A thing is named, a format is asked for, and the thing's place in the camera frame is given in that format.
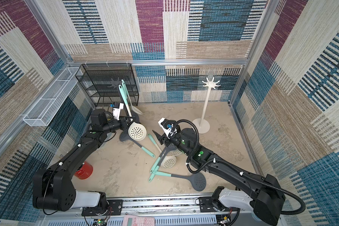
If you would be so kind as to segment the white skimmer mint handle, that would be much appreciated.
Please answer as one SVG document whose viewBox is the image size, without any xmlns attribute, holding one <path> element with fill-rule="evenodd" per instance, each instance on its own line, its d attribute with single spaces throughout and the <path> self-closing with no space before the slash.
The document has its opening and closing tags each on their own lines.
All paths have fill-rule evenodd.
<svg viewBox="0 0 339 226">
<path fill-rule="evenodd" d="M 137 113 L 138 115 L 143 115 L 144 113 L 142 111 L 140 111 L 137 107 L 135 107 L 133 104 L 132 104 L 132 101 L 131 101 L 131 97 L 130 97 L 130 94 L 128 92 L 128 89 L 126 87 L 126 83 L 124 80 L 122 80 L 122 86 L 123 86 L 123 89 L 124 91 L 126 92 L 126 95 L 127 95 L 127 98 L 130 102 L 130 107 L 131 107 L 131 110 L 135 113 Z"/>
</svg>

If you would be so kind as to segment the pink calculator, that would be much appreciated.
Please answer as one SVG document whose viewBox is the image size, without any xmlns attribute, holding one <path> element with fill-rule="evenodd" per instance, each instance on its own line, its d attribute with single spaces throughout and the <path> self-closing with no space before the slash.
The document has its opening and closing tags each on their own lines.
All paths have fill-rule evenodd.
<svg viewBox="0 0 339 226">
<path fill-rule="evenodd" d="M 122 226 L 155 226 L 154 217 L 124 216 Z"/>
</svg>

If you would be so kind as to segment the red pencil cup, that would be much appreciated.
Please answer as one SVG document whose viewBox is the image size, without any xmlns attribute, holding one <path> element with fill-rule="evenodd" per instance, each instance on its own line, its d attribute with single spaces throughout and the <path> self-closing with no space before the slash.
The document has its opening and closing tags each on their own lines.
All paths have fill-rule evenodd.
<svg viewBox="0 0 339 226">
<path fill-rule="evenodd" d="M 74 176 L 78 179 L 84 180 L 91 176 L 93 173 L 93 166 L 88 163 L 84 162 L 75 172 Z"/>
</svg>

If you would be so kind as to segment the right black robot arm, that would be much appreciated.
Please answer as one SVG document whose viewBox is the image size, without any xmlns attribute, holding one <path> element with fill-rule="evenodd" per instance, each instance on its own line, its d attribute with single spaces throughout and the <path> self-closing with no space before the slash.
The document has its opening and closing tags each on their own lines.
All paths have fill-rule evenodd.
<svg viewBox="0 0 339 226">
<path fill-rule="evenodd" d="M 178 149 L 188 157 L 186 163 L 191 173 L 206 171 L 235 185 L 249 196 L 250 201 L 243 203 L 257 218 L 271 226 L 277 225 L 285 203 L 285 192 L 274 176 L 263 177 L 227 162 L 202 146 L 192 128 L 178 130 L 171 137 L 157 132 L 155 136 L 167 149 Z"/>
</svg>

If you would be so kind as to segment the white skimmer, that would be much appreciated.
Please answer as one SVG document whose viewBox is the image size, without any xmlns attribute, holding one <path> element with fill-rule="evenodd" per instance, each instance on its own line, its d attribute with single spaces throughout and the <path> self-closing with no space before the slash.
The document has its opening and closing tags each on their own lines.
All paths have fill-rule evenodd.
<svg viewBox="0 0 339 226">
<path fill-rule="evenodd" d="M 159 153 L 160 153 L 160 160 L 161 162 L 161 167 L 164 169 L 169 169 L 171 167 L 173 167 L 176 164 L 177 158 L 175 156 L 163 156 L 162 155 L 162 150 L 160 149 L 160 147 L 158 146 L 158 144 L 156 143 L 156 141 L 154 140 L 154 138 L 152 137 L 152 135 L 150 133 L 148 133 L 148 137 L 151 140 L 151 142 L 156 146 L 156 148 L 158 149 Z"/>
<path fill-rule="evenodd" d="M 135 122 L 132 117 L 131 110 L 127 100 L 128 95 L 125 82 L 122 82 L 122 84 L 119 85 L 119 91 L 125 104 L 125 107 L 127 109 L 128 116 L 131 119 L 131 123 L 129 126 L 129 136 L 135 141 L 141 141 L 146 138 L 147 130 L 142 124 Z"/>
<path fill-rule="evenodd" d="M 169 154 L 172 156 L 179 156 L 179 155 L 182 155 L 183 152 L 177 149 L 177 150 L 170 151 Z"/>
</svg>

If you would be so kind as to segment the grey utensil rack stand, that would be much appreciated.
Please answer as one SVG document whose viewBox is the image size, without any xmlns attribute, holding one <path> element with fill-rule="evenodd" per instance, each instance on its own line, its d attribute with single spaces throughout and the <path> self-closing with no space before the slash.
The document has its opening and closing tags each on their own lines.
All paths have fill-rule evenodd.
<svg viewBox="0 0 339 226">
<path fill-rule="evenodd" d="M 126 97 L 124 97 L 121 94 L 121 92 L 119 90 L 119 85 L 122 86 L 122 89 L 123 89 L 124 93 L 126 94 Z M 127 116 L 133 117 L 134 122 L 140 123 L 139 115 L 136 112 L 134 112 L 134 106 L 132 105 L 131 97 L 130 97 L 130 94 L 129 94 L 129 89 L 127 88 L 124 80 L 121 80 L 121 82 L 119 80 L 117 80 L 117 81 L 112 80 L 111 86 L 109 86 L 109 88 L 116 88 L 119 91 L 119 94 L 121 96 L 121 102 L 124 103 L 124 105 L 125 105 L 125 111 L 126 111 Z"/>
</svg>

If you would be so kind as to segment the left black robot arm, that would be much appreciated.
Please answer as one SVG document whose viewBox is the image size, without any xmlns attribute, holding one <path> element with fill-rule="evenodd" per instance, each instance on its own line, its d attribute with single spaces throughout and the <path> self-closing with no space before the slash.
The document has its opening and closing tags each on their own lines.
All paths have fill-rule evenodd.
<svg viewBox="0 0 339 226">
<path fill-rule="evenodd" d="M 39 210 L 67 211 L 74 208 L 91 209 L 104 214 L 109 208 L 105 193 L 77 191 L 72 178 L 86 159 L 104 142 L 109 133 L 129 127 L 133 117 L 107 117 L 104 109 L 96 109 L 90 115 L 89 129 L 79 143 L 61 160 L 47 169 L 38 170 L 33 176 L 33 207 Z"/>
</svg>

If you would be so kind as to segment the grey skimmer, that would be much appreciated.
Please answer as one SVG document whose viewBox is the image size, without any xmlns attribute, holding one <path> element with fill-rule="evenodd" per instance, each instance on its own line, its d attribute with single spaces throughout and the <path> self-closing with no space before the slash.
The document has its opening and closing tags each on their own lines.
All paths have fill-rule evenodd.
<svg viewBox="0 0 339 226">
<path fill-rule="evenodd" d="M 177 162 L 177 158 L 173 155 L 169 155 L 167 156 L 167 154 L 169 153 L 169 151 L 166 151 L 166 149 L 164 149 L 160 156 L 157 158 L 157 160 L 155 161 L 154 165 L 152 166 L 151 170 L 150 170 L 150 177 L 148 179 L 148 182 L 151 182 L 155 176 L 154 172 L 158 171 L 160 167 L 164 168 L 164 169 L 169 169 L 172 168 L 176 162 Z"/>
<path fill-rule="evenodd" d="M 119 140 L 121 142 L 124 142 L 126 140 L 132 141 L 134 144 L 136 144 L 137 146 L 139 146 L 143 151 L 145 151 L 149 156 L 151 156 L 152 158 L 155 158 L 155 154 L 153 154 L 151 151 L 149 151 L 148 149 L 146 149 L 144 146 L 142 146 L 141 144 L 139 144 L 137 141 L 133 140 L 129 134 L 128 131 L 123 131 L 120 136 L 119 136 Z"/>
<path fill-rule="evenodd" d="M 191 183 L 193 189 L 198 192 L 203 191 L 207 185 L 206 178 L 202 173 L 184 176 L 184 175 L 169 174 L 165 172 L 154 171 L 153 174 L 158 175 L 158 176 L 186 179 Z"/>
</svg>

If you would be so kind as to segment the black mesh shelf rack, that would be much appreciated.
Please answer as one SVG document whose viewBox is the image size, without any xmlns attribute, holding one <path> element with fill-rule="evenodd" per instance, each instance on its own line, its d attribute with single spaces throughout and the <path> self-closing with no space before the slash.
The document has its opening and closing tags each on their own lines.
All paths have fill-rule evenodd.
<svg viewBox="0 0 339 226">
<path fill-rule="evenodd" d="M 109 106 L 120 101 L 119 91 L 116 88 L 109 88 L 112 80 L 120 82 L 124 80 L 132 104 L 138 105 L 139 92 L 131 64 L 82 64 L 76 79 L 96 107 Z"/>
</svg>

